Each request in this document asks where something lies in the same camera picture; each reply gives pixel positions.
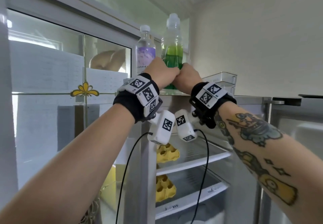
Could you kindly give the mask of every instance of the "green liquid bottle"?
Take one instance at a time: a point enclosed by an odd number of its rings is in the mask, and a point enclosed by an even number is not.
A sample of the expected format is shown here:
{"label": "green liquid bottle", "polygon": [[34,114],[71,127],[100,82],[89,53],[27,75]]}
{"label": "green liquid bottle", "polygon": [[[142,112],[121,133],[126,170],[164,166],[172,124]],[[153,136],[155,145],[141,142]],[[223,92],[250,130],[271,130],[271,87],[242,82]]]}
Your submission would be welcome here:
{"label": "green liquid bottle", "polygon": [[[178,67],[181,69],[183,66],[183,45],[180,23],[181,21],[177,14],[170,14],[166,24],[167,30],[161,39],[161,58],[169,68]],[[176,90],[176,87],[170,84],[165,89]]]}

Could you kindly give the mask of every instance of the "white bottle cap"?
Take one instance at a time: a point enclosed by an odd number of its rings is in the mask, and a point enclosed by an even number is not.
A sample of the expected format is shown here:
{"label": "white bottle cap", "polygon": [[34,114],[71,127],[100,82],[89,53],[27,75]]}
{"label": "white bottle cap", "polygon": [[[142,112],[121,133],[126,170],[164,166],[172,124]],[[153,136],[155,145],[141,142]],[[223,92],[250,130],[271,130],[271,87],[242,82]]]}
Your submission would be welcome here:
{"label": "white bottle cap", "polygon": [[141,25],[140,26],[140,32],[143,32],[143,31],[150,31],[150,27],[148,25]]}
{"label": "white bottle cap", "polygon": [[179,19],[178,15],[176,13],[172,13],[169,15],[169,18],[167,19],[166,26],[179,26],[181,23],[181,20]]}

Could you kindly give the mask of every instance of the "forearm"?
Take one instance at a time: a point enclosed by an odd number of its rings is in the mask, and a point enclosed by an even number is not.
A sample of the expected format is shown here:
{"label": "forearm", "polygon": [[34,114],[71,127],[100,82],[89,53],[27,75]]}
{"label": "forearm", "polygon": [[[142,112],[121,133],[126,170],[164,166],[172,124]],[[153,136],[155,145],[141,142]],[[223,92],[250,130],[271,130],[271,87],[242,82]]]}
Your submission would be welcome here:
{"label": "forearm", "polygon": [[227,102],[216,124],[266,193],[294,224],[323,219],[323,162],[288,135]]}
{"label": "forearm", "polygon": [[0,223],[78,223],[134,122],[125,107],[113,105],[18,192]]}

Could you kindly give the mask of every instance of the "purple label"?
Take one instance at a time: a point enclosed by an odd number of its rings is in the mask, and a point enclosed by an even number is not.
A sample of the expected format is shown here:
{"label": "purple label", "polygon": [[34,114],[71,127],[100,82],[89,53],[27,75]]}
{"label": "purple label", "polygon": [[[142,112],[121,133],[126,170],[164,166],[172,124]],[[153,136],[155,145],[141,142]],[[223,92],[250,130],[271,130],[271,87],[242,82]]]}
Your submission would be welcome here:
{"label": "purple label", "polygon": [[137,48],[137,68],[147,67],[156,57],[156,49],[152,47]]}

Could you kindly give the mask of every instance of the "egg tray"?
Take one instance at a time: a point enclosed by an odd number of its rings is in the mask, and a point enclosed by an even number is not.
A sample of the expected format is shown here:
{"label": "egg tray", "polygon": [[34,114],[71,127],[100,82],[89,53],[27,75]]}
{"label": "egg tray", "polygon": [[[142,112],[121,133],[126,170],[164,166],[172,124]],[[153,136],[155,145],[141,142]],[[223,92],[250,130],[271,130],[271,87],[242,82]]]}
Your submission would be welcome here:
{"label": "egg tray", "polygon": [[157,149],[157,163],[175,161],[180,157],[180,151],[167,143]]}
{"label": "egg tray", "polygon": [[176,194],[175,185],[168,179],[167,175],[156,177],[156,202],[172,198]]}

